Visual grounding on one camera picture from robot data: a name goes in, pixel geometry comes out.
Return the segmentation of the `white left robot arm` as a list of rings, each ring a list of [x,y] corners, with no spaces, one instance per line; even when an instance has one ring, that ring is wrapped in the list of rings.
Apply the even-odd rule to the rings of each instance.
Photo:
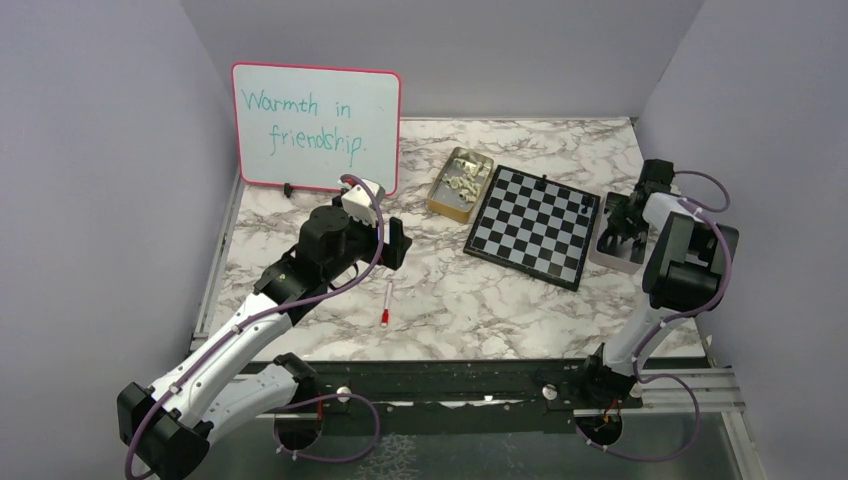
[[[124,475],[141,460],[142,478],[184,479],[211,446],[270,409],[302,410],[326,401],[316,371],[293,353],[255,379],[235,377],[273,340],[321,302],[347,292],[377,267],[398,270],[412,245],[397,217],[372,201],[336,200],[314,209],[298,241],[266,267],[232,317],[180,364],[148,386],[129,383],[117,397]]]

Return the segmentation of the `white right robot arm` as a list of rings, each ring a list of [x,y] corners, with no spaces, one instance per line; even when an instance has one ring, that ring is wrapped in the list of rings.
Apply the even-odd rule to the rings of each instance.
[[[714,208],[677,195],[670,161],[644,161],[633,191],[610,193],[590,247],[593,262],[643,273],[642,302],[624,327],[584,364],[579,398],[592,407],[623,401],[650,355],[678,326],[714,309],[729,284],[736,228],[710,219]]]

